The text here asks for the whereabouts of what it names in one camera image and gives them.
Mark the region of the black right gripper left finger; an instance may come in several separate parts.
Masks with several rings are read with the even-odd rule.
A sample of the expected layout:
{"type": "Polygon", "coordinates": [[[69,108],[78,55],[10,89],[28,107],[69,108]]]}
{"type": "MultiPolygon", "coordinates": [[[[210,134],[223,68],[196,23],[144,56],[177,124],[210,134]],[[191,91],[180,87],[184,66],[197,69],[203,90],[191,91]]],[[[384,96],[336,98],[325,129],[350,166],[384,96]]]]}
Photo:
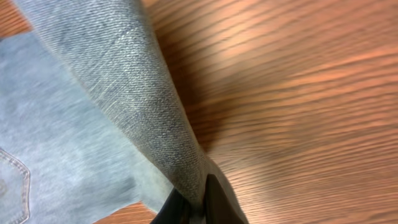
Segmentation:
{"type": "Polygon", "coordinates": [[[189,224],[191,206],[188,200],[173,189],[150,224],[189,224]]]}

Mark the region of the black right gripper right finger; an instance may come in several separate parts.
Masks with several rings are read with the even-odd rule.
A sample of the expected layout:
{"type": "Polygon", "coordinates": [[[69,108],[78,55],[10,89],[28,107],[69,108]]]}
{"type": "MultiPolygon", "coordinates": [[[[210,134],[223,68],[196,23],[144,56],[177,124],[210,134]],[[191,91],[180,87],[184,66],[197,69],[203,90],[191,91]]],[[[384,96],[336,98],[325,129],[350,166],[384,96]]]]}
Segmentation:
{"type": "Polygon", "coordinates": [[[245,224],[213,174],[206,177],[204,204],[206,224],[245,224]]]}

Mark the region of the light blue denim jeans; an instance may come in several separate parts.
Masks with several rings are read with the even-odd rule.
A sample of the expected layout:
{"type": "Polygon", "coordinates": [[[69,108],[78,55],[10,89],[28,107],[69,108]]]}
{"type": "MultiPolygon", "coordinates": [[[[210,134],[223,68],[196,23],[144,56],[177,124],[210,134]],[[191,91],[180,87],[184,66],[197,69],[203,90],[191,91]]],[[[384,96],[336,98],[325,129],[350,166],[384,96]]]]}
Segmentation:
{"type": "Polygon", "coordinates": [[[132,203],[158,214],[173,189],[206,223],[213,174],[140,1],[26,1],[1,40],[1,222],[94,223],[132,203]]]}

